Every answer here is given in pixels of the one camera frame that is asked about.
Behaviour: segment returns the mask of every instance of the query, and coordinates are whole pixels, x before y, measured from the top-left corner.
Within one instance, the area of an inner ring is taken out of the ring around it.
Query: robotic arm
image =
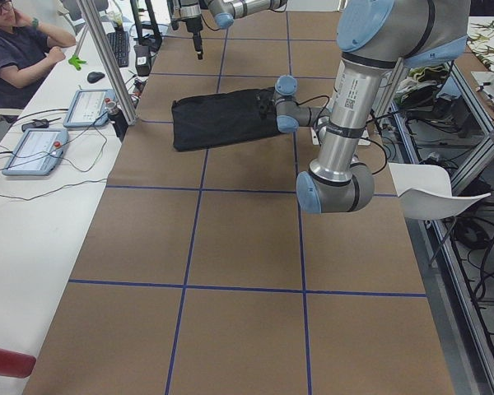
[[[191,10],[197,2],[170,1],[186,2]],[[204,1],[222,29],[234,19],[287,4],[287,0]],[[356,211],[368,204],[374,180],[355,152],[384,75],[399,58],[405,67],[456,59],[466,45],[469,10],[469,0],[351,0],[338,25],[344,71],[332,98],[333,110],[299,107],[296,79],[278,79],[274,96],[278,129],[296,132],[300,126],[313,127],[322,142],[318,158],[296,181],[302,210]]]
[[[166,0],[173,30],[179,29],[184,22],[187,31],[192,33],[194,49],[198,59],[203,59],[203,41],[200,32],[203,30],[201,7],[212,13],[219,29],[226,29],[234,23],[234,19],[243,18],[263,10],[276,10],[287,4],[287,0]]]

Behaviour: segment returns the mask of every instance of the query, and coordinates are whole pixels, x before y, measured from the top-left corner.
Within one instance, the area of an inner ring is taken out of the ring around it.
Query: computer mouse
[[[87,80],[91,84],[95,84],[97,81],[101,80],[104,77],[105,74],[103,72],[91,72],[90,74],[88,74]]]

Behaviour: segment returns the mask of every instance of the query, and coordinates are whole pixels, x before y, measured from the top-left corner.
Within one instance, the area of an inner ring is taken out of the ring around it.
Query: keyboard
[[[130,52],[130,39],[128,32],[124,30],[116,30],[114,32],[107,33],[108,42],[112,51],[114,51],[115,59],[119,67],[128,66],[128,53]]]

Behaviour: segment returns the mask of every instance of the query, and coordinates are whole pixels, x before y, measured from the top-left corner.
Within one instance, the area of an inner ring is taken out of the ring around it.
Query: person
[[[23,109],[75,37],[0,0],[0,108]]]

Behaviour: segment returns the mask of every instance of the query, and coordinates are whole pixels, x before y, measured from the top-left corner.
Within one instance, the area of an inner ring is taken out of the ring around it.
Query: black bag
[[[172,103],[177,151],[225,146],[280,134],[274,88],[186,97]]]

